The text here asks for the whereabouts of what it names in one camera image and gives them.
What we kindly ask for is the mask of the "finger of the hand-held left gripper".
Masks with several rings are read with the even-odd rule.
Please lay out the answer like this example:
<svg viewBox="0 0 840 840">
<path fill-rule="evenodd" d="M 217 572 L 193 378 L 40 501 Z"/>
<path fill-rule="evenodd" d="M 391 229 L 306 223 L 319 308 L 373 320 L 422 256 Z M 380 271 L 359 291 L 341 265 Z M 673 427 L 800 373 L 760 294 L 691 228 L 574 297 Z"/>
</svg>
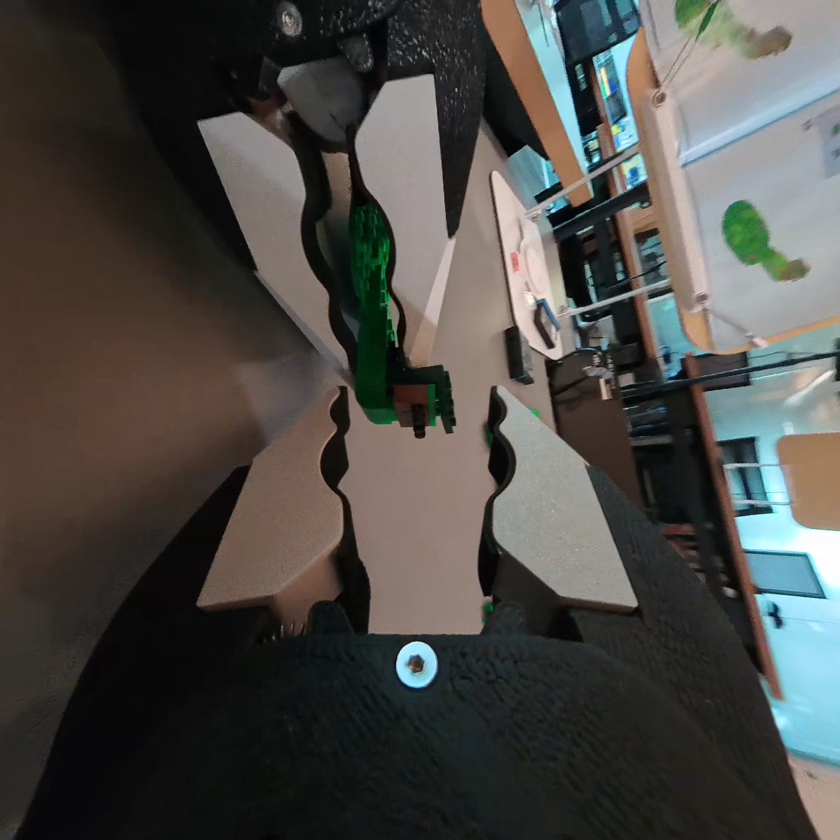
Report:
<svg viewBox="0 0 840 840">
<path fill-rule="evenodd" d="M 366 113 L 346 122 L 362 184 L 393 238 L 392 289 L 402 306 L 404 353 L 430 365 L 455 238 L 448 233 L 434 75 L 387 81 Z"/>
<path fill-rule="evenodd" d="M 255 264 L 255 275 L 347 385 L 355 337 L 341 308 L 340 275 L 319 241 L 331 206 L 319 152 L 242 112 L 201 120 L 213 161 Z"/>
</svg>

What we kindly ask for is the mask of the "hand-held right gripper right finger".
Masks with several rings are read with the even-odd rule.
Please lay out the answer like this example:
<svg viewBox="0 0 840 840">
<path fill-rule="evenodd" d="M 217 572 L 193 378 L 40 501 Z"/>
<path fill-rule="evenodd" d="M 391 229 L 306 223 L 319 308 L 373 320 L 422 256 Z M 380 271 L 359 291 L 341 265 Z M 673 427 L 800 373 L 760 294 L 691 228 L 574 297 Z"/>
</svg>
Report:
<svg viewBox="0 0 840 840">
<path fill-rule="evenodd" d="M 479 586 L 528 614 L 630 614 L 637 596 L 587 462 L 502 385 L 487 420 L 494 489 L 479 538 Z"/>
</svg>

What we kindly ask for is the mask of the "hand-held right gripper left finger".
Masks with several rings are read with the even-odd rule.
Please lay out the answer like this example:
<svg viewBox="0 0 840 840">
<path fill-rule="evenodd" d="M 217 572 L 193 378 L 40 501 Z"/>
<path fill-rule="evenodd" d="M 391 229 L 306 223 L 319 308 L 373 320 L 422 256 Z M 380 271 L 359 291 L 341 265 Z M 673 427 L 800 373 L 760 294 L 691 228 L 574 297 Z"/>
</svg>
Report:
<svg viewBox="0 0 840 840">
<path fill-rule="evenodd" d="M 370 578 L 350 501 L 350 399 L 335 386 L 253 461 L 196 605 L 206 613 L 265 607 L 285 634 L 312 606 L 338 602 L 357 634 L 369 630 Z"/>
</svg>

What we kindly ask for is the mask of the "green brick model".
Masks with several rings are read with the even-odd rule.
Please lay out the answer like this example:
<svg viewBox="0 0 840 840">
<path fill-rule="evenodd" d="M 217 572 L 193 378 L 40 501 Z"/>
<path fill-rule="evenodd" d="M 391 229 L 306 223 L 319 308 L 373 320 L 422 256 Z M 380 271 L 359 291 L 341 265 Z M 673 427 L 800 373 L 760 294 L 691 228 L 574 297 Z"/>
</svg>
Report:
<svg viewBox="0 0 840 840">
<path fill-rule="evenodd" d="M 396 348 L 387 270 L 392 240 L 382 210 L 373 203 L 350 211 L 351 277 L 358 307 L 354 393 L 365 417 L 375 425 L 396 422 L 389 360 Z"/>
</svg>

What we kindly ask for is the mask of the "brown and green brick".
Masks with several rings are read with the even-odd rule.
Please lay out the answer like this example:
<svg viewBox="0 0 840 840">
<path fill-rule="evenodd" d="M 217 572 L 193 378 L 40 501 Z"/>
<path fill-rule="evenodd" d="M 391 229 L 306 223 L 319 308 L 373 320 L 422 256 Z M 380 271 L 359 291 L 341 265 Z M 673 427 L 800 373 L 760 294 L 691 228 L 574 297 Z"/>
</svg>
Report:
<svg viewBox="0 0 840 840">
<path fill-rule="evenodd" d="M 411 428 L 416 439 L 424 439 L 433 418 L 425 384 L 395 384 L 392 391 L 396 421 L 400 427 Z"/>
</svg>

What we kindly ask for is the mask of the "light blue instruction booklet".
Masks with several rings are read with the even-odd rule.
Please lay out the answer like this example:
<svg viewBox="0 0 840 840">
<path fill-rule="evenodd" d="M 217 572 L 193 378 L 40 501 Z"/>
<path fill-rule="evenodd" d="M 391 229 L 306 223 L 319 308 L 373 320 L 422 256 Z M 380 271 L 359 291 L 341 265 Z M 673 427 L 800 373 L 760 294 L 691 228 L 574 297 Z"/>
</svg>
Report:
<svg viewBox="0 0 840 840">
<path fill-rule="evenodd" d="M 633 109 L 680 316 L 729 353 L 838 318 L 838 2 L 639 2 Z"/>
</svg>

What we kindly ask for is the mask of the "wood edged office desk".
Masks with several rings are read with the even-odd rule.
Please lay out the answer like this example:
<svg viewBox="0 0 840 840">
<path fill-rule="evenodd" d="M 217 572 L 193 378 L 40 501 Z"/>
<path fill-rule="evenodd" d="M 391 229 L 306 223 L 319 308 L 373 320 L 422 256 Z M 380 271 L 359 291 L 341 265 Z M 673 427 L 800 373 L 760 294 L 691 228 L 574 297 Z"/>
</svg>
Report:
<svg viewBox="0 0 840 840">
<path fill-rule="evenodd" d="M 532 126 L 577 207 L 592 198 L 579 181 L 587 172 L 560 34 L 547 2 L 482 1 L 482 17 Z"/>
<path fill-rule="evenodd" d="M 622 387 L 627 432 L 648 518 L 657 524 L 734 626 L 765 689 L 784 697 L 771 653 L 699 361 L 669 381 Z"/>
</svg>

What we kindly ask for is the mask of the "black equipment case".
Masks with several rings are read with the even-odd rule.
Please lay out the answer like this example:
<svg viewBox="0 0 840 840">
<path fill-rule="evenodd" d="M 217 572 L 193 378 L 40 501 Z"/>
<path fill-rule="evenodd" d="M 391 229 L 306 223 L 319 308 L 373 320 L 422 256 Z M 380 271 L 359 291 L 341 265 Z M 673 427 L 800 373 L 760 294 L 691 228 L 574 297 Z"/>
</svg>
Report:
<svg viewBox="0 0 840 840">
<path fill-rule="evenodd" d="M 588 464 L 602 469 L 637 508 L 642 508 L 624 406 L 605 354 L 578 350 L 548 363 L 547 373 L 559 436 Z"/>
</svg>

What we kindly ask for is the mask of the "black mesh back chair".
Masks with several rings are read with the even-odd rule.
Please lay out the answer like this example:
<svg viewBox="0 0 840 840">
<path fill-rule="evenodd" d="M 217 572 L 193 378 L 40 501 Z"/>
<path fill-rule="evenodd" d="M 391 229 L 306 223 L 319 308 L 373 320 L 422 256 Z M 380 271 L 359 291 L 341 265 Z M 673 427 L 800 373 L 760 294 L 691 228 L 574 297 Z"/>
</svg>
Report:
<svg viewBox="0 0 840 840">
<path fill-rule="evenodd" d="M 718 447 L 736 516 L 772 512 L 762 468 L 758 466 L 757 439 L 732 438 L 718 442 Z"/>
</svg>

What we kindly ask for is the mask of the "black monitor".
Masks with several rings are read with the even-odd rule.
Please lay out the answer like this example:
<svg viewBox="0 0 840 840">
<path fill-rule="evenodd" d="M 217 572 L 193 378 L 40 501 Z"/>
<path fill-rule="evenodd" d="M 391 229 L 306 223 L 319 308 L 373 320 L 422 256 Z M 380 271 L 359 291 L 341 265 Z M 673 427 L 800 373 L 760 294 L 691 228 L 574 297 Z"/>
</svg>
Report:
<svg viewBox="0 0 840 840">
<path fill-rule="evenodd" d="M 746 550 L 744 557 L 757 592 L 826 599 L 809 554 Z"/>
</svg>

